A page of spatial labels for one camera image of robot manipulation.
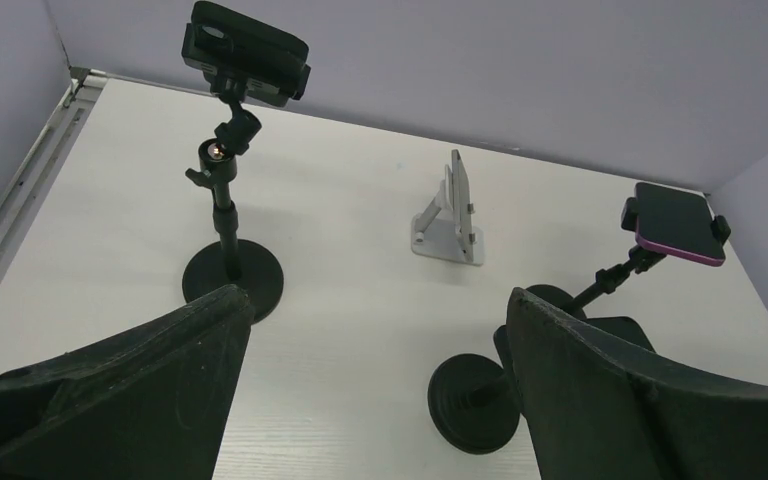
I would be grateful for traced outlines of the black phone on tall stand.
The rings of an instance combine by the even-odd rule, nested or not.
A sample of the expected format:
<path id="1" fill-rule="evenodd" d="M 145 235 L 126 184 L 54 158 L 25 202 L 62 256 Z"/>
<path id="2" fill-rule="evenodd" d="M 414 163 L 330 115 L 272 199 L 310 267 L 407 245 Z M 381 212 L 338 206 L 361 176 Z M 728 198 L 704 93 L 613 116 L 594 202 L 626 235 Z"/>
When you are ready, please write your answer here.
<path id="1" fill-rule="evenodd" d="M 276 107 L 301 100 L 311 73 L 303 40 L 211 1 L 194 3 L 181 56 L 207 81 Z"/>

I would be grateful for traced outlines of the purple phone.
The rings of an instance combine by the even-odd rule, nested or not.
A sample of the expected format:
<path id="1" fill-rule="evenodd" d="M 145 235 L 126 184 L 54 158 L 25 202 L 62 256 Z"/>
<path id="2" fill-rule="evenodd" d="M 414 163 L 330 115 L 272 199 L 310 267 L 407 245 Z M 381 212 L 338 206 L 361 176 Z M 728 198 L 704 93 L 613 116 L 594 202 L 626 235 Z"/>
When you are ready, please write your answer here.
<path id="1" fill-rule="evenodd" d="M 665 256 L 719 267 L 731 228 L 702 195 L 640 182 L 634 188 L 636 244 Z"/>

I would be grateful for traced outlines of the black tall phone stand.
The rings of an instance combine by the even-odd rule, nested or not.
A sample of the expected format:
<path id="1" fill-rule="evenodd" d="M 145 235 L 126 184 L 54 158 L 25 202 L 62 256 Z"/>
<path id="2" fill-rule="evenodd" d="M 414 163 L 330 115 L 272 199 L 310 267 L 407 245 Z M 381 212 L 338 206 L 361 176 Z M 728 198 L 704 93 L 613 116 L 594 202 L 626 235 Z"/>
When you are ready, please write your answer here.
<path id="1" fill-rule="evenodd" d="M 262 124 L 244 106 L 245 100 L 252 97 L 229 85 L 222 87 L 218 81 L 207 82 L 211 95 L 229 108 L 230 117 L 215 127 L 213 137 L 199 145 L 199 166 L 188 169 L 185 175 L 194 185 L 209 190 L 218 239 L 189 260 L 182 277 L 182 292 L 186 301 L 193 301 L 222 286 L 236 285 L 249 295 L 254 319 L 261 321 L 282 298 L 284 272 L 277 256 L 267 247 L 239 237 L 239 214 L 231 184 L 238 175 L 238 158 L 249 150 Z"/>

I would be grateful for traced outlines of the silver phone on white stand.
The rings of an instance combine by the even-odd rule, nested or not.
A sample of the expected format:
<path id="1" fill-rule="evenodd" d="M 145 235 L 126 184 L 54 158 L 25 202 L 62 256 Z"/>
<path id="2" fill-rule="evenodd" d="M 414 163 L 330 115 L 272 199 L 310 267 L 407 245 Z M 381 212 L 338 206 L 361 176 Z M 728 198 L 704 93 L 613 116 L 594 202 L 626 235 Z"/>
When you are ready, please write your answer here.
<path id="1" fill-rule="evenodd" d="M 474 232 L 468 175 L 460 152 L 451 152 L 452 206 L 455 234 L 467 263 L 474 261 Z"/>

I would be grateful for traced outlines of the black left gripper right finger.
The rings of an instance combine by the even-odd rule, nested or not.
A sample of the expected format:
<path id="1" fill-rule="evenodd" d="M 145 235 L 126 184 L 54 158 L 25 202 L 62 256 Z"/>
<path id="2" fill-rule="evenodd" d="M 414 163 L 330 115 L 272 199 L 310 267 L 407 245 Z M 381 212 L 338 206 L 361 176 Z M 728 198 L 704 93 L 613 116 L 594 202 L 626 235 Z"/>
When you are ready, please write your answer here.
<path id="1" fill-rule="evenodd" d="M 768 479 L 768 386 L 670 360 L 522 289 L 512 370 L 544 479 Z"/>

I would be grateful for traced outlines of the white folding phone stand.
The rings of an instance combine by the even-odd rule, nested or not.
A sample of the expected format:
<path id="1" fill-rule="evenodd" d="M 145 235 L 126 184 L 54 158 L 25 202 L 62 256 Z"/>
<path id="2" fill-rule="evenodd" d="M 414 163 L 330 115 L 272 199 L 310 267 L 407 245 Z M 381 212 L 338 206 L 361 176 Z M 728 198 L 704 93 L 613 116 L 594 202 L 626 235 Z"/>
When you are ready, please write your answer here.
<path id="1" fill-rule="evenodd" d="M 411 220 L 411 251 L 448 262 L 482 266 L 486 260 L 484 231 L 471 223 L 466 205 L 456 193 L 468 193 L 458 183 L 458 174 L 447 165 L 438 193 L 426 209 Z"/>

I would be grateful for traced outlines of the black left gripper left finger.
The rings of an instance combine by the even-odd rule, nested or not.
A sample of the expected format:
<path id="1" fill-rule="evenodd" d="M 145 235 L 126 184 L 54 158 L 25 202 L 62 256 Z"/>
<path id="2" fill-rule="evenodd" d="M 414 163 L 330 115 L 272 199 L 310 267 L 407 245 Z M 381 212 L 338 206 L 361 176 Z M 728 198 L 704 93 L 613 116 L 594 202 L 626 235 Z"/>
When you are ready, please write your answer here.
<path id="1" fill-rule="evenodd" d="M 253 323 L 221 287 L 0 375 L 0 479 L 209 479 Z"/>

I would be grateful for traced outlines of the aluminium side rail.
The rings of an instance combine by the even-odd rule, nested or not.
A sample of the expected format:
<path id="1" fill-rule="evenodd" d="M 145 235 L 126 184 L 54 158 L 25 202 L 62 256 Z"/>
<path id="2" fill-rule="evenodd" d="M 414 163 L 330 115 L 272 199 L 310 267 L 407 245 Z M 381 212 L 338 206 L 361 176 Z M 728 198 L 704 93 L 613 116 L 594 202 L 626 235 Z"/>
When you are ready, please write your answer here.
<path id="1" fill-rule="evenodd" d="M 82 67 L 72 67 L 70 75 L 70 86 L 18 167 L 0 203 L 0 262 L 59 158 L 74 144 L 73 138 L 108 80 L 106 73 Z"/>

